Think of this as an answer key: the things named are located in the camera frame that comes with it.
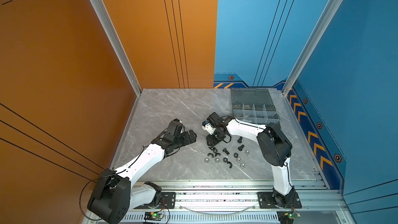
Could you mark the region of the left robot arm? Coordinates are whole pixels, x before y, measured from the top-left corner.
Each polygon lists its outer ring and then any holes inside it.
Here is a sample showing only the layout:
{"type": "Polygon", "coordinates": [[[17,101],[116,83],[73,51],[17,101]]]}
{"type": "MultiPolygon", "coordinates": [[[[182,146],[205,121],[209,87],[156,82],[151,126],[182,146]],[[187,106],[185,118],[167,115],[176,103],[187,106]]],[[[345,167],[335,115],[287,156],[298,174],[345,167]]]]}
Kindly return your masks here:
{"type": "Polygon", "coordinates": [[[105,169],[94,180],[95,187],[87,209],[108,224],[118,224],[127,211],[147,205],[163,207],[162,188],[150,181],[136,187],[136,182],[154,165],[177,153],[181,147],[197,141],[193,130],[186,130],[174,119],[140,154],[115,170],[105,169]]]}

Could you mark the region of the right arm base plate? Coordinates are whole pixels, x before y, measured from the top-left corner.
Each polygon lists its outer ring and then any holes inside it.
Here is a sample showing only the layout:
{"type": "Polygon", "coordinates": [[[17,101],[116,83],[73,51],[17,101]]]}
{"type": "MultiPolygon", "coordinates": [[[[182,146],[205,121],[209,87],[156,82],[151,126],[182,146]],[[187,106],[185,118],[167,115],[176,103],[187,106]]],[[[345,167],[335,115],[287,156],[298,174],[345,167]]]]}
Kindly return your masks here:
{"type": "Polygon", "coordinates": [[[258,192],[257,193],[259,206],[261,209],[265,208],[294,208],[301,209],[302,203],[298,193],[292,190],[286,196],[278,192],[258,192]]]}

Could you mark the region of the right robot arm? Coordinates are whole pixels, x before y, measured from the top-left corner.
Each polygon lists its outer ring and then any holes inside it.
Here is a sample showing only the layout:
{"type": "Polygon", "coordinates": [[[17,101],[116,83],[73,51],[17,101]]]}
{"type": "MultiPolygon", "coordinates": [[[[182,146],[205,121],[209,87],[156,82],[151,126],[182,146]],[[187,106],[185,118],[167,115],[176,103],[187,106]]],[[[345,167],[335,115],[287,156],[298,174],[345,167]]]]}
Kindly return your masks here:
{"type": "Polygon", "coordinates": [[[281,128],[274,123],[254,124],[233,116],[221,117],[212,113],[202,122],[208,132],[207,145],[216,146],[227,136],[239,136],[257,142],[265,160],[271,165],[274,186],[273,200],[279,208],[291,207],[296,194],[290,176],[292,144],[281,128]]]}

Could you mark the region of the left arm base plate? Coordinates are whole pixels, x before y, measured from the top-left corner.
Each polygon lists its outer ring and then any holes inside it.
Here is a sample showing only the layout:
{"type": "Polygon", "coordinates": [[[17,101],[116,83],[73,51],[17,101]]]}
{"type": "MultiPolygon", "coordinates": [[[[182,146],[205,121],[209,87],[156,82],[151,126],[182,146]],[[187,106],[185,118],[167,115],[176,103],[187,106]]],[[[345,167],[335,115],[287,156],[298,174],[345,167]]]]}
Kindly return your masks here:
{"type": "Polygon", "coordinates": [[[155,198],[149,204],[142,204],[135,209],[161,209],[166,206],[168,209],[174,209],[176,203],[176,192],[161,192],[155,195],[155,198]]]}

